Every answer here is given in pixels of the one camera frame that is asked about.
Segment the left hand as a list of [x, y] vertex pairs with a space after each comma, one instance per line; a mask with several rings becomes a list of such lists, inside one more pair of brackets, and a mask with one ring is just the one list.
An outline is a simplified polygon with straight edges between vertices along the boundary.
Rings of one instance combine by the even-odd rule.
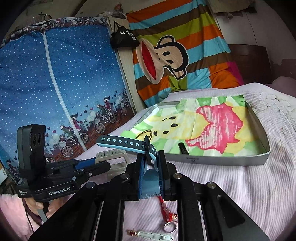
[[[46, 217], [50, 218], [59, 208], [62, 207], [63, 204], [66, 203], [67, 200], [67, 197], [62, 197], [51, 201], [48, 207], [48, 211], [46, 213]], [[36, 200], [34, 200], [34, 198], [32, 197], [24, 198], [23, 201], [25, 202], [26, 212], [28, 214], [33, 213], [34, 215], [38, 216], [38, 210], [44, 209], [43, 203], [36, 202]]]

